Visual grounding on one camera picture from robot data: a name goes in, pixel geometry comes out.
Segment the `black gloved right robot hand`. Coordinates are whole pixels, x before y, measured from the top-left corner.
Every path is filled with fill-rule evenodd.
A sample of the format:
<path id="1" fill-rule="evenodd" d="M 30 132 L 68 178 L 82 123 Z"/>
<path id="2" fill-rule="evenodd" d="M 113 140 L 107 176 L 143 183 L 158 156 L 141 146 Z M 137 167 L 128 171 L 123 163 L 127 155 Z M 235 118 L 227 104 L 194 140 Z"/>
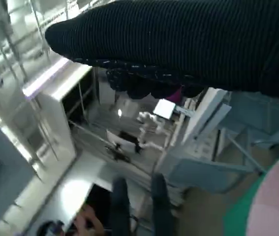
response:
<path id="1" fill-rule="evenodd" d="M 132 99 L 205 88 L 279 98 L 279 0 L 118 0 L 49 26 L 45 39 Z"/>

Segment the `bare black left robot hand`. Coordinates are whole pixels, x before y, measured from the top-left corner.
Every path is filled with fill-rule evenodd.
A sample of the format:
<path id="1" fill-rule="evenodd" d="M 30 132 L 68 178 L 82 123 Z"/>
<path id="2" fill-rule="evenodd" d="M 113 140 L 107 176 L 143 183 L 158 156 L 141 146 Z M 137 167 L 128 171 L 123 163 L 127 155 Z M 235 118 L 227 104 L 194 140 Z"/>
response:
<path id="1" fill-rule="evenodd" d="M 174 218 L 164 176 L 156 173 L 151 181 L 151 198 L 153 202 L 153 224 L 155 236 L 173 236 Z M 113 236 L 130 236 L 130 202 L 125 178 L 113 181 L 111 193 L 111 229 Z"/>

